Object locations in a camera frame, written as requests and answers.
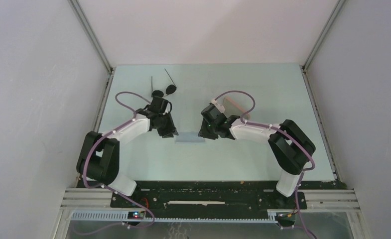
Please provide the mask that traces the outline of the pink glasses case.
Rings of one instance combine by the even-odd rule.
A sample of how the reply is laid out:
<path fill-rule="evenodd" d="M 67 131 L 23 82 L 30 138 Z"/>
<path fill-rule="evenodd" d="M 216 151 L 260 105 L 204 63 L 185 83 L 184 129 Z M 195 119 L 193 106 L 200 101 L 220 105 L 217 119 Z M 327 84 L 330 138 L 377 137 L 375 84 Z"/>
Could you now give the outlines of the pink glasses case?
<path fill-rule="evenodd" d="M 225 108 L 225 116 L 230 117 L 232 115 L 241 116 L 247 109 L 243 108 L 240 104 L 238 104 L 231 97 L 224 97 L 222 105 Z"/>

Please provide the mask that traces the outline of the light blue cleaning cloth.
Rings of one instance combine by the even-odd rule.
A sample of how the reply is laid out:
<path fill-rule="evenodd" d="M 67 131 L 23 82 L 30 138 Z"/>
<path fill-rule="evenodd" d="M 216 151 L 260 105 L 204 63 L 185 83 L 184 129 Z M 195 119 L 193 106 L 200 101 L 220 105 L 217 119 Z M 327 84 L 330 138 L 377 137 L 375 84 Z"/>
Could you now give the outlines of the light blue cleaning cloth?
<path fill-rule="evenodd" d="M 180 132 L 175 138 L 176 144 L 204 144 L 205 139 L 198 136 L 197 132 Z"/>

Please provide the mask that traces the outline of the black sunglasses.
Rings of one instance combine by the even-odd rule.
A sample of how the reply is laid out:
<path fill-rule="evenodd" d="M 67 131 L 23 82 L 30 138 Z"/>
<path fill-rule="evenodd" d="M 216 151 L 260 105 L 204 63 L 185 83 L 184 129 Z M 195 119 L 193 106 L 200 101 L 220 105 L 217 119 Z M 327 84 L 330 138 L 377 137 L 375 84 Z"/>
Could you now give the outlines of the black sunglasses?
<path fill-rule="evenodd" d="M 153 77 L 151 77 L 151 79 L 150 79 L 150 86 L 151 86 L 151 97 L 152 98 L 154 98 L 154 97 L 164 98 L 166 96 L 174 94 L 176 92 L 176 90 L 177 90 L 177 85 L 174 82 L 173 78 L 171 77 L 170 73 L 168 72 L 167 69 L 164 68 L 164 70 L 167 73 L 167 75 L 168 75 L 168 77 L 169 77 L 169 79 L 171 81 L 171 84 L 166 87 L 165 91 L 154 90 L 153 89 Z"/>

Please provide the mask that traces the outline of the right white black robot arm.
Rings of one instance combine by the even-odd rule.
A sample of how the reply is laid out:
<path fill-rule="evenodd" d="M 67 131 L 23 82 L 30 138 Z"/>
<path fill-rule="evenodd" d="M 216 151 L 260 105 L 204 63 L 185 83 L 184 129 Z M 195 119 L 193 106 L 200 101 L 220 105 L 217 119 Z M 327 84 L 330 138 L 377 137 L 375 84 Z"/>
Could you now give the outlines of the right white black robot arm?
<path fill-rule="evenodd" d="M 294 121 L 287 119 L 281 124 L 263 124 L 237 115 L 227 117 L 223 107 L 214 104 L 209 104 L 201 115 L 203 120 L 199 137 L 267 143 L 282 169 L 274 203 L 280 208 L 287 208 L 293 203 L 293 193 L 307 171 L 306 164 L 311 163 L 310 169 L 315 167 L 312 155 L 316 150 L 315 144 Z"/>

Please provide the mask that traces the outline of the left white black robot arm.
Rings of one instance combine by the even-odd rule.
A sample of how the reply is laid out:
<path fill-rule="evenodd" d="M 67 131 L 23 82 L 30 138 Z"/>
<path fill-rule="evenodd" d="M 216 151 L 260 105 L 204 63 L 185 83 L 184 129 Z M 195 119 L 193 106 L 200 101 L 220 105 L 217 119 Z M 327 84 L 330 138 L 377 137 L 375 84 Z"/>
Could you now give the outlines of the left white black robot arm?
<path fill-rule="evenodd" d="M 172 103 L 155 96 L 142 109 L 133 111 L 131 119 L 105 133 L 91 131 L 86 134 L 77 161 L 76 170 L 83 178 L 92 179 L 99 186 L 107 186 L 123 194 L 122 201 L 129 207 L 141 203 L 137 183 L 120 172 L 120 150 L 138 136 L 156 130 L 162 138 L 178 135 L 172 115 Z"/>

